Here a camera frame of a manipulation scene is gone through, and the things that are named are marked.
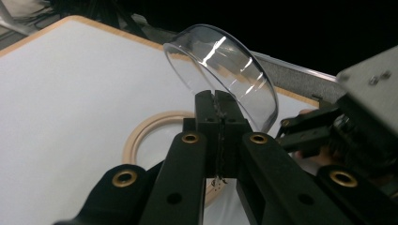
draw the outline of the screw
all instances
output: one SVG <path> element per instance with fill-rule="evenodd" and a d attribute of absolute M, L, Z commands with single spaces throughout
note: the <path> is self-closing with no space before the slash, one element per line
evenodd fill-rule
<path fill-rule="evenodd" d="M 369 84 L 370 85 L 376 85 L 379 81 L 379 77 L 378 76 L 373 76 L 370 80 L 369 80 Z"/>
<path fill-rule="evenodd" d="M 391 76 L 391 72 L 389 70 L 385 71 L 380 75 L 381 79 L 388 79 Z"/>
<path fill-rule="evenodd" d="M 290 122 L 288 120 L 283 120 L 282 121 L 282 127 L 286 127 L 290 124 Z"/>

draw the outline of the clear plastic bowl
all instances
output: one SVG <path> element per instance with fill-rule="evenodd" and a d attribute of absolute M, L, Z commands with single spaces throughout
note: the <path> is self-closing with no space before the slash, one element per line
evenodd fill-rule
<path fill-rule="evenodd" d="M 268 132 L 278 98 L 267 73 L 236 38 L 218 27 L 193 25 L 163 44 L 176 74 L 195 95 L 226 91 L 237 100 L 253 131 Z"/>

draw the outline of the brass screw insert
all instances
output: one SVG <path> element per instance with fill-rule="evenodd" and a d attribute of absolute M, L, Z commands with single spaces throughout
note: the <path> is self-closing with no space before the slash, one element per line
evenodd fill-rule
<path fill-rule="evenodd" d="M 114 178 L 112 179 L 112 184 L 115 187 L 118 188 L 124 188 L 132 183 L 134 183 L 137 180 L 137 172 L 132 171 L 132 170 L 123 170 L 119 171 L 114 175 Z"/>
<path fill-rule="evenodd" d="M 267 137 L 261 134 L 253 134 L 250 137 L 250 141 L 254 142 L 254 143 L 266 143 L 268 141 Z"/>
<path fill-rule="evenodd" d="M 329 176 L 332 181 L 343 187 L 354 188 L 358 185 L 357 179 L 348 172 L 332 171 Z"/>
<path fill-rule="evenodd" d="M 187 134 L 182 137 L 182 142 L 184 143 L 197 143 L 199 141 L 199 136 L 196 134 Z"/>

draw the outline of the metal plate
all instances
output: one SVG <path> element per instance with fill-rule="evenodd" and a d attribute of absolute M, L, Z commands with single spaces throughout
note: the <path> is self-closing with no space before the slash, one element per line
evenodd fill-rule
<path fill-rule="evenodd" d="M 353 99 L 398 135 L 398 46 L 344 69 L 337 80 Z"/>

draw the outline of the white table surface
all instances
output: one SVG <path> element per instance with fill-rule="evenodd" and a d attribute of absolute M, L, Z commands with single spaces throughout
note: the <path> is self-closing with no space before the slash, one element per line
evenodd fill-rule
<path fill-rule="evenodd" d="M 193 95 L 159 46 L 82 21 L 66 18 L 0 52 L 2 225 L 74 218 L 93 186 L 121 164 L 138 124 L 155 113 L 194 110 Z M 278 96 L 271 136 L 282 118 L 315 108 Z M 158 160 L 143 155 L 146 148 L 165 155 L 180 130 L 148 137 L 141 166 Z M 206 209 L 204 224 L 249 224 L 233 184 Z"/>

